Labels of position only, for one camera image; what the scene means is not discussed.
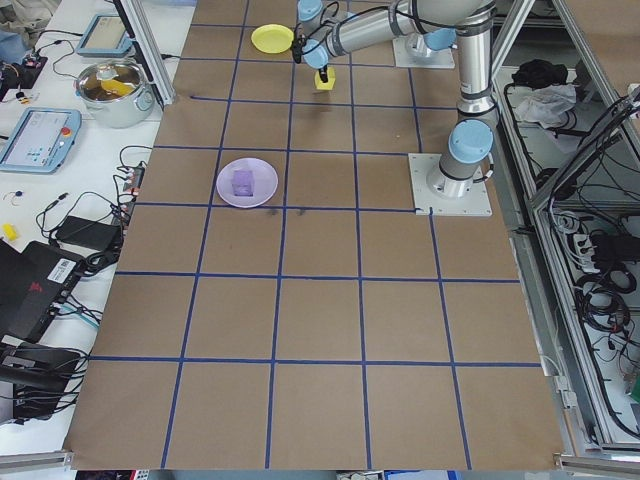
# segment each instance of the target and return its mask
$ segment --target electronic device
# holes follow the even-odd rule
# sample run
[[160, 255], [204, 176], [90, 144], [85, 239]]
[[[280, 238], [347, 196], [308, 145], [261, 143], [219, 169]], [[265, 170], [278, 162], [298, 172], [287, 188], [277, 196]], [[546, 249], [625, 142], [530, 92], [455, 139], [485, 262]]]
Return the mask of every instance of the electronic device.
[[62, 348], [1, 343], [0, 425], [50, 417], [64, 396], [68, 376], [74, 373], [79, 358], [79, 353]]
[[35, 241], [18, 253], [0, 241], [0, 336], [40, 340], [83, 270], [75, 253]]
[[83, 57], [122, 58], [131, 48], [131, 40], [118, 15], [98, 14], [82, 35], [76, 53]]
[[0, 171], [53, 173], [80, 130], [77, 110], [29, 107], [0, 151]]
[[68, 215], [56, 230], [56, 241], [105, 251], [120, 239], [119, 225], [100, 223], [95, 220]]

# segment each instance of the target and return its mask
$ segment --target yellow plate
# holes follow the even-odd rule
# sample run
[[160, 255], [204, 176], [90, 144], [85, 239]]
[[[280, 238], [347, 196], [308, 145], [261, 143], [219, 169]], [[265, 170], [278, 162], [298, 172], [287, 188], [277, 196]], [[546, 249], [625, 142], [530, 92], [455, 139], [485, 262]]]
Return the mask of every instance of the yellow plate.
[[282, 53], [289, 50], [293, 32], [284, 25], [269, 24], [256, 28], [251, 34], [253, 45], [264, 53]]

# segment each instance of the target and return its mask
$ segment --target yellow object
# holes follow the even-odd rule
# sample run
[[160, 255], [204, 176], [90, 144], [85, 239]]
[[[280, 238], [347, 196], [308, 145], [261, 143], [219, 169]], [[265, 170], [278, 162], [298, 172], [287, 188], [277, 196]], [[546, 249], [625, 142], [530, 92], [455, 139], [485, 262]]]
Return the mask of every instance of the yellow object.
[[336, 83], [336, 71], [333, 67], [327, 68], [328, 82], [323, 82], [320, 78], [320, 72], [316, 72], [314, 80], [316, 82], [316, 89], [318, 90], [333, 90], [333, 84]]
[[293, 32], [284, 25], [270, 23], [256, 28], [251, 34], [253, 46], [264, 53], [282, 53], [289, 50]]
[[4, 225], [2, 225], [2, 231], [7, 237], [7, 240], [9, 240], [10, 242], [13, 242], [16, 238], [18, 238], [18, 232], [10, 223], [5, 223]]
[[131, 85], [127, 85], [126, 83], [122, 83], [114, 79], [100, 80], [100, 85], [107, 92], [115, 93], [116, 95], [120, 95], [121, 97], [129, 95], [131, 92], [133, 92], [133, 87]]

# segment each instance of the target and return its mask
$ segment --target power strip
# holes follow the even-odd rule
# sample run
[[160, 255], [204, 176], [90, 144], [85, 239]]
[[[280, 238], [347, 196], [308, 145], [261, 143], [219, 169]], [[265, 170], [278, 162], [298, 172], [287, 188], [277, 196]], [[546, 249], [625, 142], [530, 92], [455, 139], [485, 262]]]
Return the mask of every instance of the power strip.
[[138, 193], [140, 193], [140, 186], [142, 185], [142, 179], [144, 177], [145, 167], [142, 164], [137, 167], [129, 167], [127, 172], [127, 178], [122, 185], [122, 194], [131, 195], [131, 200], [121, 204], [122, 217], [111, 220], [112, 225], [122, 225], [126, 232], [131, 216], [133, 215], [133, 207], [135, 206]]
[[574, 233], [572, 239], [573, 249], [579, 258], [580, 269], [584, 273], [600, 273], [600, 270], [596, 268], [595, 262], [593, 261], [596, 250], [589, 235]]

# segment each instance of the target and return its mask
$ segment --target silver pot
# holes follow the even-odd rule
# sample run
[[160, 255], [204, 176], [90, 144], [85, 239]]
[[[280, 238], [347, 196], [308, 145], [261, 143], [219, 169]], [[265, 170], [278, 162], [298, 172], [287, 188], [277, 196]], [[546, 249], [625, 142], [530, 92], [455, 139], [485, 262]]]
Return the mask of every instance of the silver pot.
[[128, 60], [92, 65], [78, 76], [76, 93], [99, 123], [113, 128], [135, 125], [149, 116], [155, 100], [144, 73]]

